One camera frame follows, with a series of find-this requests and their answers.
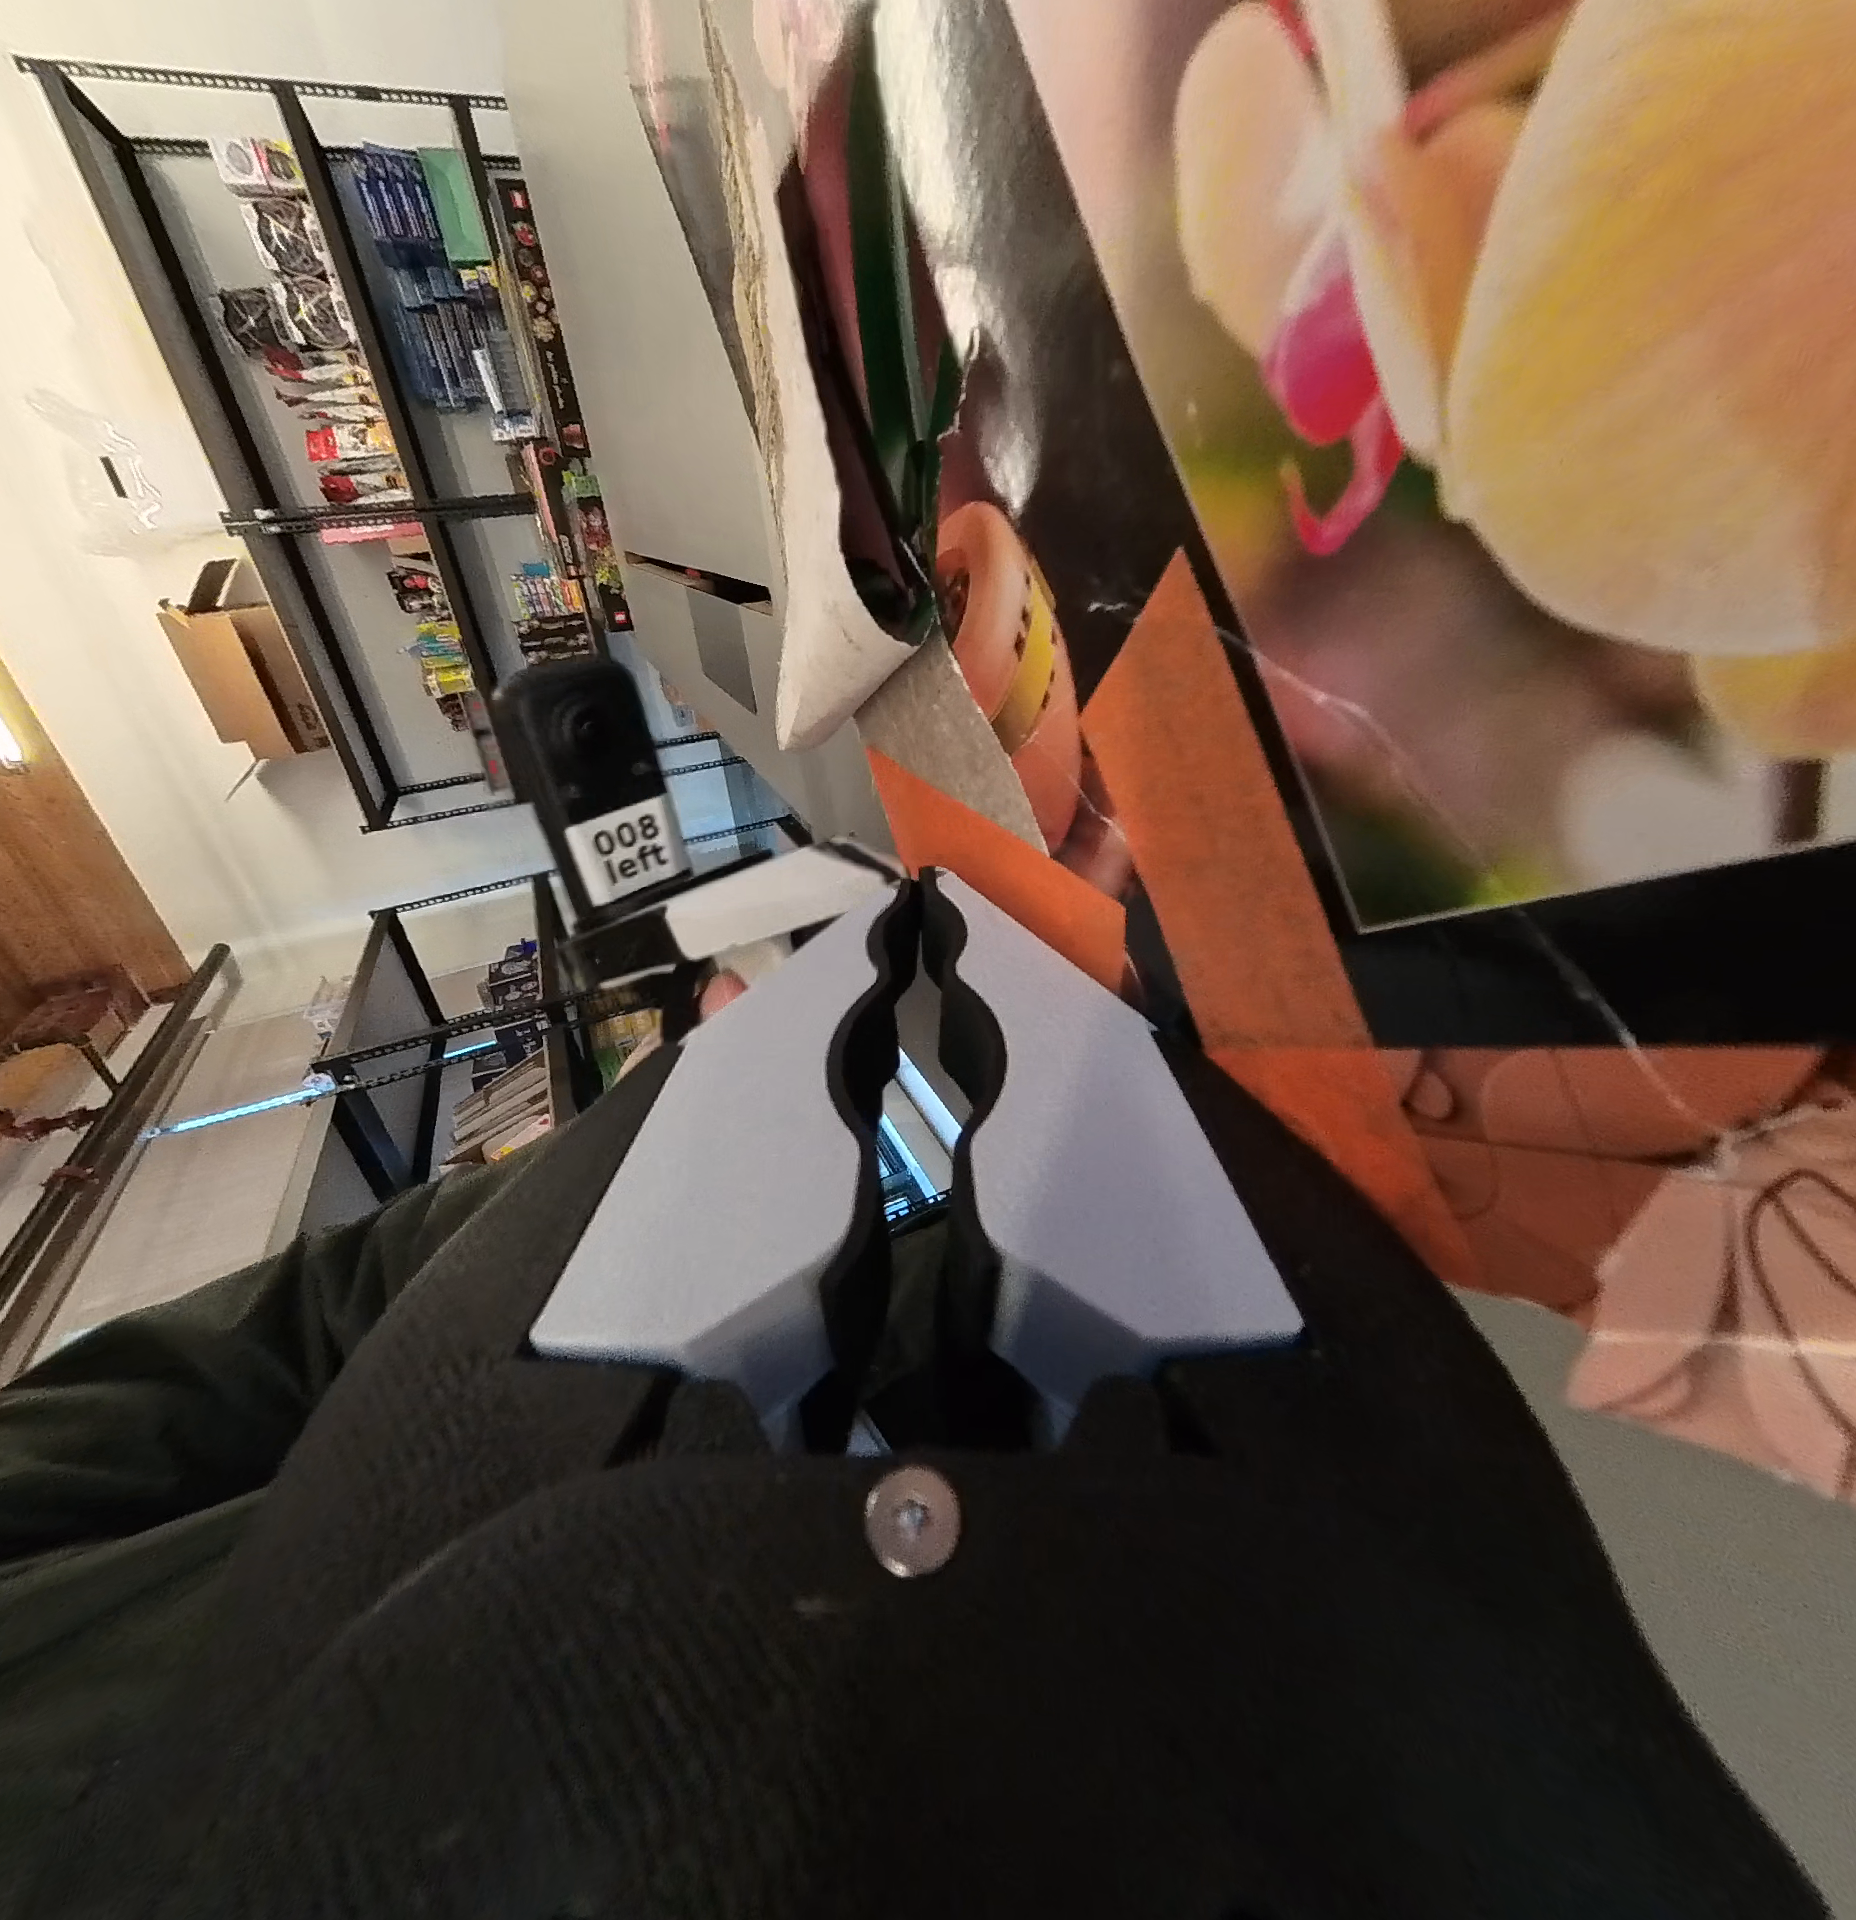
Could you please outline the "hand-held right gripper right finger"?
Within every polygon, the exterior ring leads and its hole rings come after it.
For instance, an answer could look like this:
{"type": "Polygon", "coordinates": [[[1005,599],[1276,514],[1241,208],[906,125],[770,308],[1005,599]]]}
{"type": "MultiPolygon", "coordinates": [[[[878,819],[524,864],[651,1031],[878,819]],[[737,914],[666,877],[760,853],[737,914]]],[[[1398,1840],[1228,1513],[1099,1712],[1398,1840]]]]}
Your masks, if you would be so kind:
{"type": "Polygon", "coordinates": [[[919,877],[952,1154],[957,1353],[1032,1445],[1088,1393],[1294,1351],[1304,1317],[1152,1025],[952,873],[919,877]]]}

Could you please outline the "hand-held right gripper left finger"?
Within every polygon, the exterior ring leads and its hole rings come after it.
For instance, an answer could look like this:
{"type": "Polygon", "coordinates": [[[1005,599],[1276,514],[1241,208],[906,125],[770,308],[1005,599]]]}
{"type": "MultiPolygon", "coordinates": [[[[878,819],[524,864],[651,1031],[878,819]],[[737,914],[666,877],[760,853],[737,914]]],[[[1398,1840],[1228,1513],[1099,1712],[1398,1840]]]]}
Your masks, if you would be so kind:
{"type": "Polygon", "coordinates": [[[917,940],[914,884],[887,884],[676,1045],[535,1358],[726,1384],[770,1444],[853,1449],[893,1299],[878,1128],[917,940]]]}

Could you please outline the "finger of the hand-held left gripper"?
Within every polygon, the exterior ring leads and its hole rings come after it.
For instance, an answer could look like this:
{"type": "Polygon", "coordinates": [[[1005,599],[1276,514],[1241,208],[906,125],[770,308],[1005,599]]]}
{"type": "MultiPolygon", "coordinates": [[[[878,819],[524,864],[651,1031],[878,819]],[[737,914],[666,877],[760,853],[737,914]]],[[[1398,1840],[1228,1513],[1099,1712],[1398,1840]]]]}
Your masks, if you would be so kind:
{"type": "Polygon", "coordinates": [[[660,906],[685,962],[833,924],[865,900],[887,900],[906,870],[851,840],[825,840],[703,877],[660,906]]]}

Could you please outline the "black flower-print cardboard box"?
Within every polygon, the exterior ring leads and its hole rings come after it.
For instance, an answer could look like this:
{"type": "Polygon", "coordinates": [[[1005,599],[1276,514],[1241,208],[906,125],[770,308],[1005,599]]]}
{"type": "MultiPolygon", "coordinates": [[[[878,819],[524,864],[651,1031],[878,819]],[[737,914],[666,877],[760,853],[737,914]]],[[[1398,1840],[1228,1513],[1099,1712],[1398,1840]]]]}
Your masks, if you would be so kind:
{"type": "Polygon", "coordinates": [[[1189,558],[1476,1289],[1856,1509],[1856,4],[627,4],[767,716],[1126,914],[1189,558]]]}

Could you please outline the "brown cardboard box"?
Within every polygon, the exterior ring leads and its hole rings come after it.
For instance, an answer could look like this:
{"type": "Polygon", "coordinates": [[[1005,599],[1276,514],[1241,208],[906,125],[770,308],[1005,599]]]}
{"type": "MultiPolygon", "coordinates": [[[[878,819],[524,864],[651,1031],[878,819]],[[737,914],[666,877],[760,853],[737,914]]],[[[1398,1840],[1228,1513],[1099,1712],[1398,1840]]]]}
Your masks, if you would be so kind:
{"type": "Polygon", "coordinates": [[[243,748],[255,763],[314,756],[333,746],[286,630],[248,560],[208,561],[181,603],[159,603],[157,622],[224,746],[243,748]]]}

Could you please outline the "black shelving rack with goods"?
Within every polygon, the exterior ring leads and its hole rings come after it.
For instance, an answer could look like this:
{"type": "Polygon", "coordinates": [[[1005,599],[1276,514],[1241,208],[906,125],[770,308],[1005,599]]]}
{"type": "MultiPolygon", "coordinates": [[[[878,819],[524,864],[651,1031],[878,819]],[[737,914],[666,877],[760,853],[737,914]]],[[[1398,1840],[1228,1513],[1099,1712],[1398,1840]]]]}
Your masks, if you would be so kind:
{"type": "Polygon", "coordinates": [[[488,705],[631,622],[498,96],[17,54],[365,836],[508,810],[488,705]]]}

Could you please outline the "metal railing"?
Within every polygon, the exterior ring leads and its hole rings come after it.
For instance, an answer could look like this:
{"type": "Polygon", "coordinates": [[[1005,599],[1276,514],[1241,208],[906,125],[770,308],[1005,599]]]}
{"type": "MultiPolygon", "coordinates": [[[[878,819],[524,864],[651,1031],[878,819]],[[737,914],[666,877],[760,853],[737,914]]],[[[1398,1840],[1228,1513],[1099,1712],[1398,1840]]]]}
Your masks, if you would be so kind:
{"type": "Polygon", "coordinates": [[[166,1004],[125,1079],[93,1118],[75,1128],[68,1154],[44,1174],[29,1211],[2,1244],[0,1384],[26,1364],[68,1296],[117,1189],[191,1069],[237,982],[231,946],[208,948],[187,985],[166,1004]]]}

